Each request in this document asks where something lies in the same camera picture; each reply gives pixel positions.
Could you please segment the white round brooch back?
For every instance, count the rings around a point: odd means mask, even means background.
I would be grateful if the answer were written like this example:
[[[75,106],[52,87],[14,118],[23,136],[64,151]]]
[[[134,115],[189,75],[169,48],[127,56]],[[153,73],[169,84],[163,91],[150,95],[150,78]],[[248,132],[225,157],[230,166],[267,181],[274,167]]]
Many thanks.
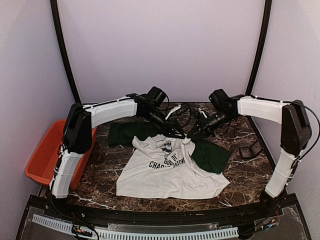
[[[184,145],[187,145],[191,142],[191,139],[190,138],[187,138],[185,137],[184,139],[181,140],[181,143],[184,144]]]

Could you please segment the white green Charlie Brown shirt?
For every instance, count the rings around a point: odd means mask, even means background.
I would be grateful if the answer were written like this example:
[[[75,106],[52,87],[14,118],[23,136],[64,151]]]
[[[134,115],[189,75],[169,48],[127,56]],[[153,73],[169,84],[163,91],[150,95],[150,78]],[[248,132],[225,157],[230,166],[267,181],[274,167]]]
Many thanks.
[[[116,181],[118,196],[141,199],[203,200],[217,197],[230,181],[223,172],[232,155],[205,139],[166,137],[147,122],[112,123],[111,147],[133,147]]]

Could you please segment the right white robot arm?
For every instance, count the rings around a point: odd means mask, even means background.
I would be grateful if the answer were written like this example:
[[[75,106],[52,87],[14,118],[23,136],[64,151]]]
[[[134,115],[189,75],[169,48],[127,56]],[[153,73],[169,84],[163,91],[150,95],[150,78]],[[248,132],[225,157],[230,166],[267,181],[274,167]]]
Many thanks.
[[[309,146],[313,130],[308,114],[318,121],[317,114],[300,99],[278,100],[255,95],[239,94],[229,96],[223,89],[215,90],[209,97],[215,113],[208,115],[197,110],[196,122],[187,134],[189,139],[207,138],[223,125],[248,117],[277,125],[271,132],[270,140],[279,145],[275,167],[263,193],[272,199],[281,195],[295,175],[298,164],[315,147]]]

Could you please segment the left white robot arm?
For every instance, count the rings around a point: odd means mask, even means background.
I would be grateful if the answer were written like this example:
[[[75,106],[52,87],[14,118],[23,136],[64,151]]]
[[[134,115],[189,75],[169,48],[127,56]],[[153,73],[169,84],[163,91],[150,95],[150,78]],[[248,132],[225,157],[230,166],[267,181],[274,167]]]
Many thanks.
[[[124,97],[95,104],[71,105],[63,128],[62,144],[58,148],[58,161],[49,184],[51,195],[56,199],[51,210],[60,218],[67,218],[70,206],[62,199],[69,194],[70,184],[78,163],[93,146],[92,130],[102,124],[127,117],[142,117],[151,122],[160,132],[170,138],[185,137],[178,122],[170,121],[159,107],[167,97],[158,87],[148,93],[130,93]]]

